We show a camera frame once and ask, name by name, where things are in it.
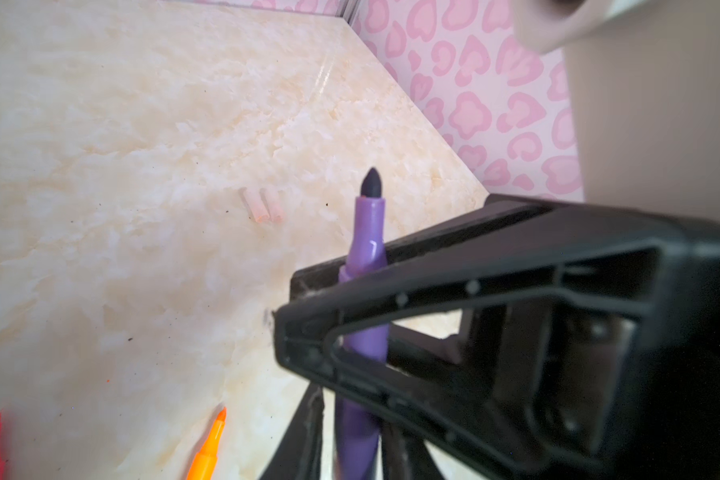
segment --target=beige marble surface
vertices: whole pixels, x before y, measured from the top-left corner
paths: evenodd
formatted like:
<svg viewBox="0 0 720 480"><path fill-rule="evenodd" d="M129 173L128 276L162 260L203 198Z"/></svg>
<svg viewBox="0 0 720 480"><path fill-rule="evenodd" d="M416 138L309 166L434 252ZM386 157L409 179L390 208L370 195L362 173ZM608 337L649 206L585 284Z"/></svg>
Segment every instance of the beige marble surface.
<svg viewBox="0 0 720 480"><path fill-rule="evenodd" d="M0 2L7 478L182 478L221 404L214 478L256 478L305 386L267 309L346 252L372 165L387 239L485 196L340 19ZM283 224L241 202L265 184Z"/></svg>

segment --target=pink tube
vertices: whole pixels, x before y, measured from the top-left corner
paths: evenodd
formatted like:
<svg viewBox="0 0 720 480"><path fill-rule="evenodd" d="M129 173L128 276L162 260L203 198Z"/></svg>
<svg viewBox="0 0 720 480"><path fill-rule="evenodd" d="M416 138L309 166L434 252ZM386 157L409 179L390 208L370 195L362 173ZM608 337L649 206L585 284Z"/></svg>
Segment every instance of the pink tube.
<svg viewBox="0 0 720 480"><path fill-rule="evenodd" d="M280 205L280 195L277 193L277 188L267 187L264 189L264 200L266 200L266 206L269 207L269 216L272 217L272 221L278 224L282 222L286 215L282 211Z"/></svg>
<svg viewBox="0 0 720 480"><path fill-rule="evenodd" d="M269 220L269 214L266 211L266 207L264 206L264 202L262 202L262 197L259 195L258 190L246 188L242 192L242 196L246 199L246 203L251 209L251 215L258 224Z"/></svg>

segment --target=purple marker body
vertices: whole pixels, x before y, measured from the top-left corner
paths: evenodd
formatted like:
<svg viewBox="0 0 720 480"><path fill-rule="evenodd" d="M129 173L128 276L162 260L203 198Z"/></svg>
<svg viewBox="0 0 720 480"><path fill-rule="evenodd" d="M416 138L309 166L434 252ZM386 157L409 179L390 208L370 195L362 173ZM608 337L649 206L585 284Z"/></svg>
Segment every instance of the purple marker body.
<svg viewBox="0 0 720 480"><path fill-rule="evenodd" d="M338 272L343 283L387 265L384 249L384 199L355 199L355 233L347 262ZM378 362L387 361L389 324L346 335L344 348ZM357 403L336 397L334 479L372 480L381 421Z"/></svg>

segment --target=small pink eraser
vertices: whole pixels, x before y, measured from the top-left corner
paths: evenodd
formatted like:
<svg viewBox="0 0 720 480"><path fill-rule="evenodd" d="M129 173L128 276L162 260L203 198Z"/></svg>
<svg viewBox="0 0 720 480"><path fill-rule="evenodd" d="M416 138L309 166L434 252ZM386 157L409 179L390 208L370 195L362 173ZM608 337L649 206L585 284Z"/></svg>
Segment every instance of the small pink eraser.
<svg viewBox="0 0 720 480"><path fill-rule="evenodd" d="M272 218L272 221L277 223L282 222L286 218L286 215L282 211L280 195L277 193L277 188L265 188L264 200L266 200L266 206L269 208L269 216Z"/></svg>
<svg viewBox="0 0 720 480"><path fill-rule="evenodd" d="M246 199L246 203L251 209L251 215L253 215L253 219L258 224L269 220L269 214L266 211L266 207L264 206L264 202L262 202L262 197L259 195L258 190L246 188L242 192L242 196Z"/></svg>

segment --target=purple marker tip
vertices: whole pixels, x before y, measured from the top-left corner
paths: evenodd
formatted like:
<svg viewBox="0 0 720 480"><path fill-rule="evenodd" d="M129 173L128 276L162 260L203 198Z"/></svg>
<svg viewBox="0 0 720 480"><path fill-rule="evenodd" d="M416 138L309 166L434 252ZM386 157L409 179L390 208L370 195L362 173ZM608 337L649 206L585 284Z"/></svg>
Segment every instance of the purple marker tip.
<svg viewBox="0 0 720 480"><path fill-rule="evenodd" d="M338 281L347 282L387 265L384 249L384 198L375 168L363 181L361 197L355 199L355 233L347 262ZM344 348L378 362L387 361L389 325L376 326L344 337ZM380 420L360 405L336 397L336 460L334 478L371 480L378 449Z"/></svg>

